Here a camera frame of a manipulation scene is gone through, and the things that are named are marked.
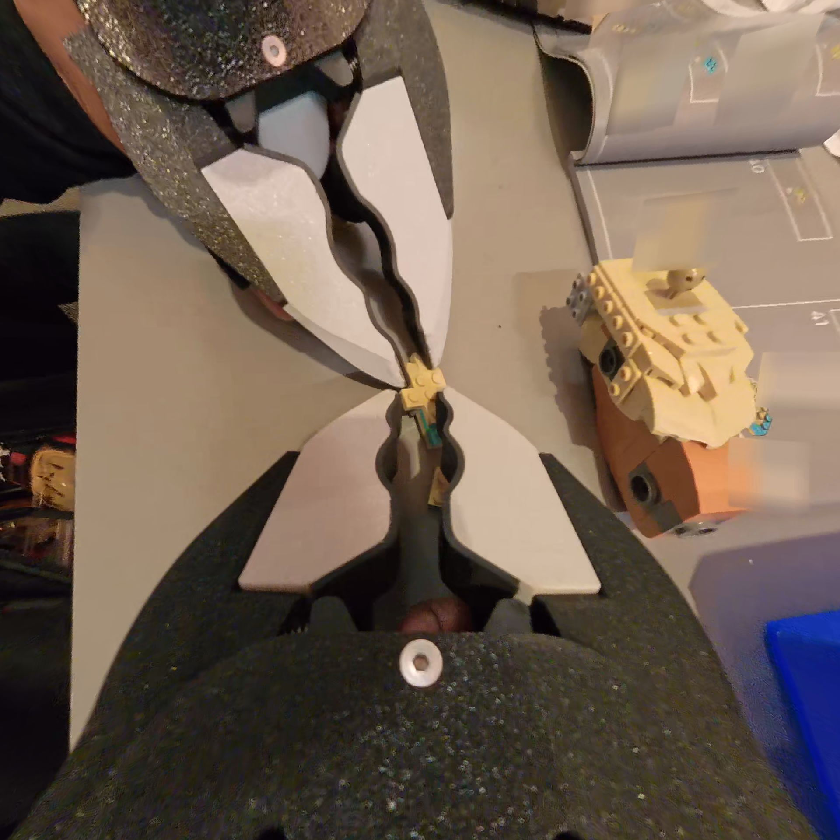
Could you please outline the small tan teal brick assembly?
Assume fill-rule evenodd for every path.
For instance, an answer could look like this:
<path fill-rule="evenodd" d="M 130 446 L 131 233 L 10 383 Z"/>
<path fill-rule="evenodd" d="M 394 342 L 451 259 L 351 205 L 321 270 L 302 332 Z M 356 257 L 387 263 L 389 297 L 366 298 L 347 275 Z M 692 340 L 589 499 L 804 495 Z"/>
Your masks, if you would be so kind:
<path fill-rule="evenodd" d="M 443 445 L 437 426 L 438 395 L 446 382 L 440 369 L 426 366 L 418 353 L 413 353 L 405 363 L 407 386 L 400 391 L 403 410 L 410 414 L 428 448 Z"/>

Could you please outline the person's black shirt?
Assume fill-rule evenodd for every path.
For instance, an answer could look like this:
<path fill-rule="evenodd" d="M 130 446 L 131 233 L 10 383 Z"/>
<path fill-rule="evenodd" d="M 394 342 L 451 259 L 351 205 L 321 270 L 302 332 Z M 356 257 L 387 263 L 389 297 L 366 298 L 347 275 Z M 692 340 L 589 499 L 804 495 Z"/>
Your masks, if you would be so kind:
<path fill-rule="evenodd" d="M 1 2 L 1 198 L 48 204 L 135 174 L 60 78 L 14 2 Z"/>

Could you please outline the tan and brown brick model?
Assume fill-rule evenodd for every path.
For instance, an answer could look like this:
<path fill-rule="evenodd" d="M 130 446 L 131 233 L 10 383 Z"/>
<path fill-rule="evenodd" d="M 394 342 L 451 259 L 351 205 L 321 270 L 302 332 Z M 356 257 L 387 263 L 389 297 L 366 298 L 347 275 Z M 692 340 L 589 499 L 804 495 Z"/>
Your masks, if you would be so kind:
<path fill-rule="evenodd" d="M 716 531 L 730 499 L 730 442 L 771 426 L 748 368 L 748 327 L 699 267 L 608 259 L 566 299 L 581 329 L 595 427 L 625 510 L 653 539 Z"/>

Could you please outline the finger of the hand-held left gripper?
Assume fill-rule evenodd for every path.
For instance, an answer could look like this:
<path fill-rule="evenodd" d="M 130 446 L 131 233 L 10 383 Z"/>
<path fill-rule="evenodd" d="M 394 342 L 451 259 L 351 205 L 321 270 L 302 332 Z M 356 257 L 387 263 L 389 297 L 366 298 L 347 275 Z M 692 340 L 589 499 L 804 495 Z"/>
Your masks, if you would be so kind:
<path fill-rule="evenodd" d="M 353 194 L 383 229 L 427 357 L 438 368 L 452 301 L 453 231 L 402 76 L 355 96 L 337 152 Z"/>
<path fill-rule="evenodd" d="M 202 174 L 289 314 L 362 373 L 402 387 L 392 342 L 336 254 L 327 197 L 314 173 L 288 156 L 247 146 L 205 165 Z"/>

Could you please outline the person's left hand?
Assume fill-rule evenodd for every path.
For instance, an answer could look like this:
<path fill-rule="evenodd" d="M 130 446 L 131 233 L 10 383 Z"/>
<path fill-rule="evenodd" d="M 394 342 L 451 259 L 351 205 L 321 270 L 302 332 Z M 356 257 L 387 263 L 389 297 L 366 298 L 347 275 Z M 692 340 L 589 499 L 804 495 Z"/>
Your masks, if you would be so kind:
<path fill-rule="evenodd" d="M 271 300 L 263 291 L 237 280 L 229 281 L 234 299 L 240 310 L 255 322 L 267 322 L 273 318 L 282 322 L 294 322 L 295 318 L 280 303 Z"/>

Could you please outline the grey instruction booklet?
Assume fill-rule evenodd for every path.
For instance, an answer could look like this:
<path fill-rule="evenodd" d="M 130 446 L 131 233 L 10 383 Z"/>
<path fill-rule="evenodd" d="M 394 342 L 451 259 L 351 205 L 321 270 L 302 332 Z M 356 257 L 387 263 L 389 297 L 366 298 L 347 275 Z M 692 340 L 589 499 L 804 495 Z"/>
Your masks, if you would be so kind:
<path fill-rule="evenodd" d="M 593 264 L 699 267 L 761 357 L 838 349 L 838 13 L 650 2 L 589 32 L 536 24 L 591 93 L 570 174 Z"/>

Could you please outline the black fabric bag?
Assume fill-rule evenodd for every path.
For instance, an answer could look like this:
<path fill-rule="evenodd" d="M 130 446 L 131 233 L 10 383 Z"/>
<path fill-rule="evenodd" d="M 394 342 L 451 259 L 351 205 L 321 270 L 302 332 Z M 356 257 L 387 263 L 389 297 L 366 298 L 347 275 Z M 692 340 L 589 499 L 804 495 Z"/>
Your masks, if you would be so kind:
<path fill-rule="evenodd" d="M 79 246 L 78 211 L 2 217 L 2 438 L 75 427 Z"/>

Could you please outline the person's left forearm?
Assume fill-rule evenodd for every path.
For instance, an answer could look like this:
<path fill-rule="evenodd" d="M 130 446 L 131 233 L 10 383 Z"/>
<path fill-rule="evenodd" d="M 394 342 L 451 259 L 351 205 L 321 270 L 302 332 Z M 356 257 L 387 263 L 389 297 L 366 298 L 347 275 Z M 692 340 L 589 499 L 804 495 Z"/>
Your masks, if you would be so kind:
<path fill-rule="evenodd" d="M 67 52 L 66 41 L 88 29 L 74 1 L 14 1 L 29 33 L 97 130 L 121 153 L 123 145 L 94 85 Z"/>

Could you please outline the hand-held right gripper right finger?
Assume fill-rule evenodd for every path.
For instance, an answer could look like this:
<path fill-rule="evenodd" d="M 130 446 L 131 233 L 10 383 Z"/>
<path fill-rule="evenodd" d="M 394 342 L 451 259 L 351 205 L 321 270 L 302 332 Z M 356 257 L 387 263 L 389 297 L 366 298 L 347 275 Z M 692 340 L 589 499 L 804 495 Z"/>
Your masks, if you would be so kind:
<path fill-rule="evenodd" d="M 444 392 L 443 404 L 458 452 L 448 535 L 470 570 L 518 601 L 598 594 L 599 577 L 539 451 L 458 392 Z"/>

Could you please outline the blue plastic bin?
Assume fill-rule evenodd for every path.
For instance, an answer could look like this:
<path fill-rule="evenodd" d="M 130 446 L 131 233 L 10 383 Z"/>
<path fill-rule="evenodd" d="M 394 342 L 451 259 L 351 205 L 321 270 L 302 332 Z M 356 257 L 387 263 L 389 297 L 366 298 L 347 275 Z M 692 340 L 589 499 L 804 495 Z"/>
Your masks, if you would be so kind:
<path fill-rule="evenodd" d="M 818 830 L 838 838 L 839 611 L 768 622 L 765 642 L 814 784 Z"/>

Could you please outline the grey desk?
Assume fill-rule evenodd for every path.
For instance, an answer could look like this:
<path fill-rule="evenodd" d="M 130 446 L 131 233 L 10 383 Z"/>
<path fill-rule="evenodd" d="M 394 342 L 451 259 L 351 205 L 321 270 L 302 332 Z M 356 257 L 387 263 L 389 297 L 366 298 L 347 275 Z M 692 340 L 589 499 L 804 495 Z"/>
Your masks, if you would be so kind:
<path fill-rule="evenodd" d="M 571 323 L 561 285 L 588 256 L 554 141 L 560 106 L 528 25 L 475 4 L 428 2 L 454 133 L 455 298 L 444 372 L 462 395 L 556 457 L 563 499 L 598 560 L 645 560 L 608 525 L 592 410 L 560 365 Z M 327 677 L 350 666 L 292 663 L 306 634 L 280 637 L 287 599 L 231 585 L 213 564 L 267 516 L 284 465 L 321 426 L 373 396 L 343 362 L 249 304 L 137 179 L 81 195 L 79 508 L 70 732 L 109 743 L 93 793 L 70 810 L 81 838 L 541 838 L 658 836 L 666 793 L 702 795 L 699 770 L 635 771 L 632 744 L 587 737 L 580 776 L 546 758 L 550 735 L 580 740 L 552 700 L 542 733 L 478 722 L 454 689 L 467 759 L 511 757 L 513 826 L 492 826 L 478 766 L 407 782 L 376 760 L 419 760 L 394 710 L 350 706 Z"/>

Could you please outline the small white paper sheet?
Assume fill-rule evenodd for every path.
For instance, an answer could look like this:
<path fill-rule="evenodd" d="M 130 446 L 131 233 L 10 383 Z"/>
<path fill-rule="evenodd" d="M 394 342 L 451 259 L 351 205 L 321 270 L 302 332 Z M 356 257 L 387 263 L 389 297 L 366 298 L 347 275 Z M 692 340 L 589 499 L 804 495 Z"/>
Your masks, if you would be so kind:
<path fill-rule="evenodd" d="M 838 1 L 702 1 L 712 11 L 730 17 L 762 14 L 817 15 L 838 13 Z"/>

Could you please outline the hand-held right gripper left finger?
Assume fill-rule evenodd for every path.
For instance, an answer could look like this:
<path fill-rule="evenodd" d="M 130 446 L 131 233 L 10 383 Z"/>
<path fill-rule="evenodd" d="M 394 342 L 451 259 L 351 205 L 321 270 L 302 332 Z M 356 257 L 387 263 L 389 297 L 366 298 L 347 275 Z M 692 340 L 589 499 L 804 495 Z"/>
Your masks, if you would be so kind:
<path fill-rule="evenodd" d="M 242 590 L 313 594 L 395 535 L 401 408 L 379 392 L 303 445 L 238 578 Z"/>

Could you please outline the gold foil packet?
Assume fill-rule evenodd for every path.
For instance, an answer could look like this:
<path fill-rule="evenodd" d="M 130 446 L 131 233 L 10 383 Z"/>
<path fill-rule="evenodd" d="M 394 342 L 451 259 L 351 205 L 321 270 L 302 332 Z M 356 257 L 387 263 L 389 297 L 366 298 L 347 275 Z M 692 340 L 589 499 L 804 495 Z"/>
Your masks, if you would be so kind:
<path fill-rule="evenodd" d="M 46 443 L 29 461 L 29 486 L 37 508 L 73 513 L 76 507 L 76 450 L 68 444 Z"/>

